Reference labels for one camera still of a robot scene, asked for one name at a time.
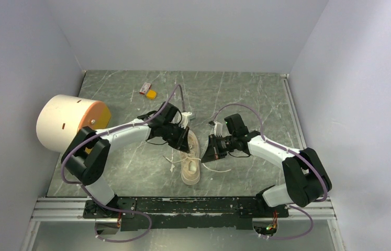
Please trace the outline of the beige canvas sneaker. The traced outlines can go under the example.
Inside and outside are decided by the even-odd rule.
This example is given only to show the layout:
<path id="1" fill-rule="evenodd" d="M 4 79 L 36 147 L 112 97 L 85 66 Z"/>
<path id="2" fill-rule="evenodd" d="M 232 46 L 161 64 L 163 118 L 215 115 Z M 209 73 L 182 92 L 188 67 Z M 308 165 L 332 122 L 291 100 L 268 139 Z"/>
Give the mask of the beige canvas sneaker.
<path id="1" fill-rule="evenodd" d="M 192 186 L 200 180 L 200 146 L 192 130 L 188 132 L 189 153 L 180 152 L 181 178 L 184 184 Z"/>

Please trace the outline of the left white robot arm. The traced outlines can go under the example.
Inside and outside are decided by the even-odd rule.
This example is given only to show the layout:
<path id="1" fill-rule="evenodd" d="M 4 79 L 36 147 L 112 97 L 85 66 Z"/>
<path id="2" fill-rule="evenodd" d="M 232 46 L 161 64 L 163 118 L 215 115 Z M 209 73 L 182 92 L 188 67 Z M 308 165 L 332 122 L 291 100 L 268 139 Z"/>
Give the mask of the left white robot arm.
<path id="1" fill-rule="evenodd" d="M 140 115 L 131 122 L 107 129 L 83 127 L 61 158 L 61 169 L 68 170 L 83 189 L 98 201 L 97 211 L 112 217 L 118 211 L 118 197 L 103 176 L 111 152 L 136 142 L 161 138 L 180 152 L 189 152 L 188 123 L 193 117 L 164 102 L 157 111 Z"/>

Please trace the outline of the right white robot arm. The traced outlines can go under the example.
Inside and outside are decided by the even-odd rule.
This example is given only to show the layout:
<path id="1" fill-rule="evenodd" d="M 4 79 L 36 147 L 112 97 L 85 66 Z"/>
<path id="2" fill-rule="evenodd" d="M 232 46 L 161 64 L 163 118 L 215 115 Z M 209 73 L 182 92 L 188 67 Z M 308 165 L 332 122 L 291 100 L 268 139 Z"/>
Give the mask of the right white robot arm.
<path id="1" fill-rule="evenodd" d="M 327 197 L 332 183 L 314 149 L 292 149 L 264 139 L 259 131 L 249 131 L 238 113 L 226 117 L 224 121 L 229 135 L 214 133 L 208 137 L 202 163 L 216 161 L 234 151 L 240 151 L 247 156 L 260 157 L 283 171 L 284 184 L 270 186 L 257 194 L 259 200 L 255 208 L 259 215 L 269 216 L 276 206 L 285 204 L 303 208 Z"/>

